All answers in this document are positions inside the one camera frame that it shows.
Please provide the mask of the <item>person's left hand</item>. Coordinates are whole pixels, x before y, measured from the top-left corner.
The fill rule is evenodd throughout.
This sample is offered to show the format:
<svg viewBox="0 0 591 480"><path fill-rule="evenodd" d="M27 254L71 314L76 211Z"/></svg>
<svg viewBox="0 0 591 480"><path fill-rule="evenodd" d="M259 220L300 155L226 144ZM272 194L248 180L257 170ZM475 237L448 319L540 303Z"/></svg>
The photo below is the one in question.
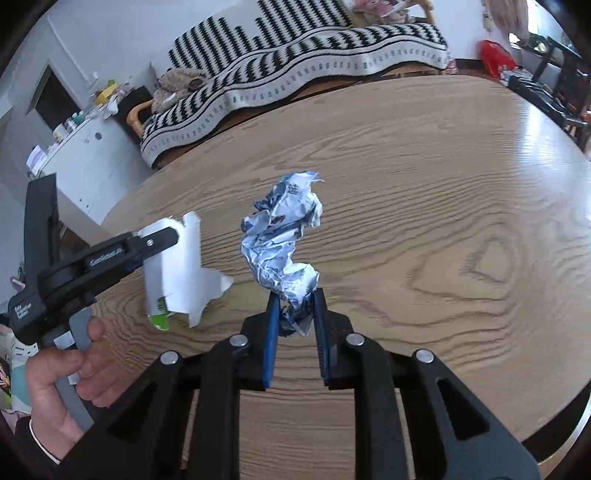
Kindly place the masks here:
<svg viewBox="0 0 591 480"><path fill-rule="evenodd" d="M133 382L131 373L111 352L105 332L104 322L93 317L87 326L91 343L85 352L46 348L27 361L31 399L28 430L52 462L61 461L83 436L55 388L57 380L79 375L77 394L98 408L112 405Z"/></svg>

